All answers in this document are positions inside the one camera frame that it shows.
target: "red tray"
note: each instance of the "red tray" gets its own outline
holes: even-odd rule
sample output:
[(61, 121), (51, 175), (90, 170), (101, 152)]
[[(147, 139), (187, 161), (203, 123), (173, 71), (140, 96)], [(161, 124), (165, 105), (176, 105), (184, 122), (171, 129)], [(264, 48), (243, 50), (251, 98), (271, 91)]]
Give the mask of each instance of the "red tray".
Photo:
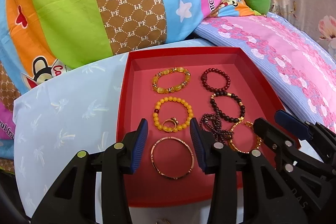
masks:
[[(184, 140), (193, 150), (189, 127), (177, 133), (165, 133), (154, 126), (153, 112), (156, 102), (167, 96), (152, 90), (152, 78), (156, 73), (172, 67), (184, 67), (191, 73), (191, 81), (172, 95), (185, 99), (193, 108), (194, 117), (199, 121), (204, 113), (213, 113), (209, 103), (211, 92), (207, 91), (200, 80), (202, 73), (208, 68), (225, 71), (231, 85), (228, 92), (235, 93), (246, 106), (245, 121), (253, 122), (264, 117), (271, 123), (274, 113), (283, 106), (265, 77), (250, 58), (240, 49), (234, 47), (186, 47), (163, 48), (130, 52), (122, 85), (117, 141), (121, 141), (127, 132), (137, 129), (142, 118), (148, 121), (148, 138), (143, 151), (142, 161), (137, 172), (125, 175), (125, 186), (128, 204), (131, 207), (164, 207), (210, 199), (212, 195), (214, 175), (204, 175), (195, 166), (192, 172), (180, 180), (169, 180), (162, 177), (153, 168), (150, 151), (160, 138), (174, 136)], [(158, 86), (171, 87), (184, 80), (184, 74), (172, 73), (159, 79)], [(208, 75), (208, 84), (213, 87), (224, 86), (225, 79), (216, 74)], [(219, 108), (231, 117), (239, 114), (238, 104), (231, 98), (216, 99)], [(162, 123), (170, 117), (185, 121), (188, 116), (186, 108), (174, 102), (164, 103), (159, 118)], [(230, 129), (233, 124), (223, 120), (223, 129)], [(255, 135), (244, 125), (235, 129), (234, 143), (241, 150), (249, 151), (256, 143)], [(274, 164), (274, 154), (265, 145), (261, 151)], [(158, 168), (170, 176), (185, 173), (191, 164), (191, 157), (181, 143), (166, 140), (159, 143), (154, 151), (154, 159)], [(238, 187), (242, 186), (241, 175), (238, 176)]]

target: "gold bangle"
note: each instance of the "gold bangle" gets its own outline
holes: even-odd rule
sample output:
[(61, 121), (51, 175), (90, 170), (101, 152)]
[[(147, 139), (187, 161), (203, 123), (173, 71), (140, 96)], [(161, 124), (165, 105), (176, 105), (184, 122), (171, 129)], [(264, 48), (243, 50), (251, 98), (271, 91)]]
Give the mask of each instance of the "gold bangle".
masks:
[[(185, 74), (184, 81), (180, 85), (172, 86), (171, 88), (167, 88), (167, 89), (159, 88), (158, 85), (157, 85), (159, 78), (161, 76), (163, 76), (163, 75), (167, 75), (167, 74), (173, 73), (173, 72), (184, 72), (184, 74)], [(168, 94), (168, 93), (173, 93), (175, 91), (179, 91), (182, 88), (185, 88), (185, 86), (189, 83), (189, 81), (190, 81), (190, 72), (189, 72), (189, 70), (185, 69), (185, 68), (182, 68), (182, 67), (175, 67), (175, 68), (171, 68), (171, 69), (165, 69), (165, 70), (160, 71), (159, 73), (157, 73), (153, 77), (152, 87), (153, 87), (153, 90), (156, 91), (157, 93)]]
[[(233, 132), (234, 128), (239, 125), (240, 123), (242, 123), (243, 120), (240, 120), (239, 122), (236, 122), (232, 127), (231, 129), (229, 130), (230, 132)], [(249, 128), (251, 128), (253, 130), (253, 123), (251, 122), (244, 122), (244, 125), (248, 126)], [(263, 139), (260, 138), (258, 135), (257, 135), (257, 145), (254, 149), (259, 149), (261, 144), (263, 142)], [(239, 150), (233, 143), (232, 139), (231, 140), (228, 140), (227, 144), (229, 145), (229, 147), (234, 150), (234, 151), (238, 151), (238, 152), (241, 152), (241, 153), (245, 153), (245, 154), (248, 154), (249, 152), (244, 152), (242, 150)]]
[[(160, 111), (161, 105), (164, 104), (165, 102), (181, 103), (188, 111), (187, 120), (183, 124), (179, 124), (179, 122), (177, 121), (177, 119), (175, 117), (171, 117), (170, 119), (165, 120), (163, 122), (163, 124), (160, 124), (159, 111)], [(191, 105), (189, 105), (184, 99), (169, 96), (169, 97), (165, 97), (165, 98), (160, 99), (156, 103), (155, 110), (154, 110), (154, 113), (153, 113), (153, 120), (154, 120), (154, 125), (158, 128), (158, 130), (163, 130), (163, 131), (168, 132), (168, 133), (170, 133), (170, 132), (176, 133), (177, 131), (181, 131), (182, 129), (186, 129), (190, 125), (190, 120), (193, 118), (193, 116), (194, 116), (194, 113), (193, 113), (193, 110), (191, 109)], [(171, 128), (171, 127), (165, 126), (164, 124), (166, 122), (172, 122), (175, 125), (175, 127)]]
[[(183, 143), (183, 144), (188, 148), (188, 150), (189, 150), (189, 152), (190, 152), (190, 155), (191, 155), (191, 160), (192, 160), (192, 162), (191, 162), (191, 167), (189, 168), (189, 170), (188, 170), (187, 173), (185, 173), (184, 175), (182, 175), (182, 176), (180, 176), (180, 177), (170, 177), (170, 176), (165, 175), (164, 173), (162, 173), (162, 172), (156, 167), (156, 165), (155, 165), (155, 163), (154, 163), (153, 152), (154, 152), (155, 147), (157, 146), (157, 144), (158, 144), (159, 142), (162, 142), (162, 141), (164, 141), (164, 140), (168, 140), (168, 139), (176, 140), (176, 141), (178, 141), (178, 142)], [(152, 150), (151, 150), (151, 161), (152, 161), (153, 167), (155, 168), (155, 170), (156, 170), (160, 175), (162, 175), (162, 176), (164, 176), (165, 178), (168, 178), (168, 179), (178, 180), (178, 179), (181, 179), (181, 178), (185, 177), (186, 175), (188, 175), (188, 174), (192, 171), (192, 169), (194, 168), (194, 162), (195, 162), (195, 159), (194, 159), (193, 151), (191, 150), (191, 148), (189, 147), (189, 145), (187, 145), (183, 140), (181, 140), (181, 139), (179, 139), (179, 138), (175, 138), (175, 137), (164, 137), (164, 138), (161, 138), (160, 140), (157, 140), (156, 143), (153, 145)]]

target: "yellow crystal bracelet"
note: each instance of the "yellow crystal bracelet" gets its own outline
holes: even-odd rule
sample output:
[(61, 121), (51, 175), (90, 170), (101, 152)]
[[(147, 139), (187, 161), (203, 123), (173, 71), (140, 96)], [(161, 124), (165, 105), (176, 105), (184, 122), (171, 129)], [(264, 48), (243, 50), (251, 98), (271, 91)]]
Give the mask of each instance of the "yellow crystal bracelet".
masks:
[[(174, 117), (172, 117), (168, 120), (165, 120), (163, 122), (163, 124), (160, 124), (159, 111), (160, 111), (161, 105), (165, 102), (168, 102), (168, 101), (181, 103), (187, 109), (188, 118), (183, 124), (179, 124), (177, 119), (174, 118)], [(168, 132), (168, 133), (177, 132), (177, 131), (180, 131), (182, 129), (186, 129), (187, 126), (190, 125), (190, 120), (193, 118), (193, 116), (194, 116), (194, 114), (193, 114), (193, 110), (191, 109), (191, 105), (189, 105), (185, 100), (183, 100), (181, 98), (176, 98), (176, 97), (171, 97), (171, 96), (165, 97), (165, 98), (161, 99), (160, 101), (158, 101), (156, 103), (155, 110), (154, 110), (154, 113), (153, 113), (154, 125), (158, 128), (158, 130), (163, 130), (163, 131)], [(172, 124), (174, 124), (174, 128), (165, 126), (164, 124), (166, 122), (171, 122)]]
[[(158, 85), (157, 85), (159, 78), (161, 76), (163, 76), (163, 75), (167, 75), (167, 74), (173, 73), (173, 72), (184, 72), (184, 74), (185, 74), (184, 81), (181, 84), (179, 84), (179, 85), (172, 86), (171, 88), (167, 88), (167, 89), (159, 88)], [(152, 86), (153, 86), (153, 90), (156, 91), (157, 93), (168, 94), (168, 93), (173, 93), (175, 91), (179, 91), (182, 88), (185, 88), (185, 86), (189, 83), (189, 81), (190, 81), (190, 72), (189, 72), (189, 70), (185, 69), (185, 68), (182, 68), (182, 67), (175, 67), (175, 68), (171, 68), (171, 69), (165, 69), (165, 70), (160, 71), (159, 73), (157, 73), (153, 77)]]

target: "yellow bead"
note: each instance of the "yellow bead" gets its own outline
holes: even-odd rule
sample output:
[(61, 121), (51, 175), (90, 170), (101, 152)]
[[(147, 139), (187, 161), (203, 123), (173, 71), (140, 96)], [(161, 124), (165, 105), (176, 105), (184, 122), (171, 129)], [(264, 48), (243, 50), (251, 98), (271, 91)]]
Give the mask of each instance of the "yellow bead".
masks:
[(157, 88), (156, 92), (160, 93), (160, 94), (163, 94), (163, 93), (165, 93), (165, 89), (164, 88)]
[(181, 86), (181, 85), (175, 85), (175, 86), (174, 86), (174, 90), (175, 90), (175, 91), (179, 91), (180, 89), (182, 89), (182, 86)]

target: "lime green stripe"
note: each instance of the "lime green stripe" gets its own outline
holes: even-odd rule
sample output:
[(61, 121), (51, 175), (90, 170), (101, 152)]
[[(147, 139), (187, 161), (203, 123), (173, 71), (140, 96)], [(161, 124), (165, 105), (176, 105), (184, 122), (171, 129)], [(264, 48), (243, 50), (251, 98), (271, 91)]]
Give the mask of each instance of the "lime green stripe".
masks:
[(96, 0), (33, 0), (48, 45), (71, 68), (112, 56)]

